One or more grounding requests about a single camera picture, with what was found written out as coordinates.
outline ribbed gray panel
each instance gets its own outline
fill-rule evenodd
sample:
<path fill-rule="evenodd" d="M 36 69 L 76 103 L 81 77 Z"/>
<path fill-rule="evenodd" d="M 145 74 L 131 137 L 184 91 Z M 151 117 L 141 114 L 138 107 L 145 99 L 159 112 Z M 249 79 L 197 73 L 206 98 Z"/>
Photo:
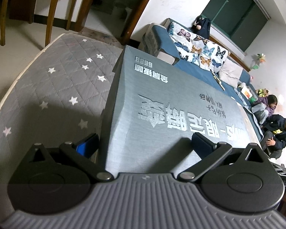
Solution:
<path fill-rule="evenodd" d="M 181 183 L 171 174 L 120 174 L 110 183 L 97 184 L 89 197 L 72 210 L 53 216 L 16 211 L 1 226 L 8 229 L 285 229 L 286 219 L 276 211 L 255 216 L 221 211 L 207 202 L 194 184 Z"/>

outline quilted mat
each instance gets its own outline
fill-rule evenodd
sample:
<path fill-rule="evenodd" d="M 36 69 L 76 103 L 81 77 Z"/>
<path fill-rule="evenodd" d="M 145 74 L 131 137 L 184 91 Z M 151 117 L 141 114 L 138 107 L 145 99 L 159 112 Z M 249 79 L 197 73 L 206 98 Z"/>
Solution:
<path fill-rule="evenodd" d="M 5 184 L 33 143 L 58 147 L 92 132 L 122 49 L 62 34 L 19 75 L 0 103 L 0 219 L 11 210 Z"/>

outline dark pants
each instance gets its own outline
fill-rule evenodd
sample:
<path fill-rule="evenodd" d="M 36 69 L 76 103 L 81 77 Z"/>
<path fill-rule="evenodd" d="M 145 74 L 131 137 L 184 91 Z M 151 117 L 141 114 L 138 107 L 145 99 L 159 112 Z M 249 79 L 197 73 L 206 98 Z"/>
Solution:
<path fill-rule="evenodd" d="M 270 158 L 275 158 L 278 159 L 281 154 L 282 150 L 276 150 L 273 146 L 267 146 L 266 142 L 268 139 L 271 139 L 274 137 L 274 134 L 270 131 L 266 131 L 264 133 L 264 138 L 260 142 L 260 146 L 262 147 L 262 150 L 270 157 Z"/>

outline man's hand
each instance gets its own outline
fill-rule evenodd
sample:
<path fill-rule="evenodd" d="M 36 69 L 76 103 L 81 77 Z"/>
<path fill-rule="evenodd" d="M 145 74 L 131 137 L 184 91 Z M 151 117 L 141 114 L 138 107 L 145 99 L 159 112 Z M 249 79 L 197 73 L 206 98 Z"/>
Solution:
<path fill-rule="evenodd" d="M 268 139 L 266 142 L 267 146 L 274 146 L 275 145 L 275 141 L 273 140 L 273 137 L 271 139 Z"/>

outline gray pants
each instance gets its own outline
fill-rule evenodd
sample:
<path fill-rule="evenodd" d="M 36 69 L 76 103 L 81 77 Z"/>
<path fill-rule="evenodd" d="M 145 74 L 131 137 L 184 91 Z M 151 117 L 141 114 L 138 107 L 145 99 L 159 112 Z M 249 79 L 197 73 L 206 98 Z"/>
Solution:
<path fill-rule="evenodd" d="M 262 150 L 270 157 L 270 158 L 275 158 L 278 159 L 281 154 L 282 154 L 282 150 L 275 150 L 273 148 L 273 146 L 267 146 L 266 142 L 268 139 L 271 139 L 272 137 L 274 137 L 274 134 L 270 131 L 266 131 L 264 133 L 264 138 L 262 139 L 262 141 L 260 142 L 260 146 L 262 147 Z"/>
<path fill-rule="evenodd" d="M 254 113 L 258 122 L 262 125 L 269 115 L 269 111 L 266 110 L 266 105 L 264 103 L 257 104 L 251 108 L 252 113 Z"/>

